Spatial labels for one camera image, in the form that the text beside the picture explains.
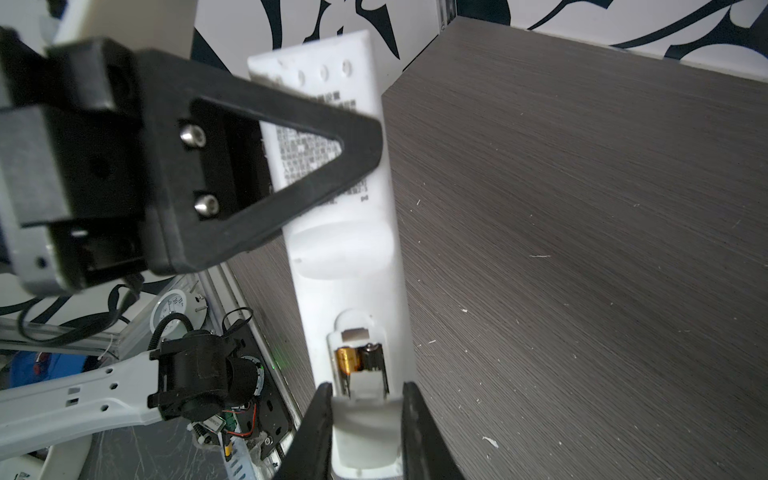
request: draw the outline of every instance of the gold battery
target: gold battery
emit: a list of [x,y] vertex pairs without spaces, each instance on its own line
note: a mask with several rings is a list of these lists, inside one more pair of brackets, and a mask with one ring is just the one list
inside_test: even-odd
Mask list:
[[341,373],[349,376],[352,372],[360,370],[360,356],[357,350],[349,346],[343,346],[336,351],[336,362]]

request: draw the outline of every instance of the blue object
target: blue object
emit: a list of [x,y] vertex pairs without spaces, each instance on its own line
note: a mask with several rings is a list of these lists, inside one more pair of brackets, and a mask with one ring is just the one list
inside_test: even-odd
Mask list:
[[11,361],[10,387],[60,379],[83,371],[86,355],[19,352]]

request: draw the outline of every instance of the silver screw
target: silver screw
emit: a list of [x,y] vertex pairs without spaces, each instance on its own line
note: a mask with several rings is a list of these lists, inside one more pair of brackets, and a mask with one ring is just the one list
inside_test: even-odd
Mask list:
[[197,125],[184,125],[181,128],[179,137],[189,148],[205,147],[205,132]]
[[219,199],[211,194],[200,195],[194,202],[194,209],[203,218],[215,217],[219,214]]

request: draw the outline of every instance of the red wire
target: red wire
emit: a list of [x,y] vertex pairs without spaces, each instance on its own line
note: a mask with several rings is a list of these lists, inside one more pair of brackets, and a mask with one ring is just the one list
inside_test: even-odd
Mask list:
[[225,433],[228,433],[230,435],[235,435],[236,437],[250,437],[253,435],[253,430],[256,428],[256,406],[253,406],[253,420],[250,422],[250,431],[248,433],[238,433],[238,432],[230,432],[229,430],[224,430]]

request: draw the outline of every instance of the hex bolt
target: hex bolt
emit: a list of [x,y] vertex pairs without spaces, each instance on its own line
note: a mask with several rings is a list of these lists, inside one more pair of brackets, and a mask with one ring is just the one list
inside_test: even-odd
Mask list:
[[205,131],[195,124],[184,125],[179,137],[189,148],[205,147]]
[[219,199],[211,194],[200,195],[194,202],[194,209],[202,218],[211,218],[219,214]]

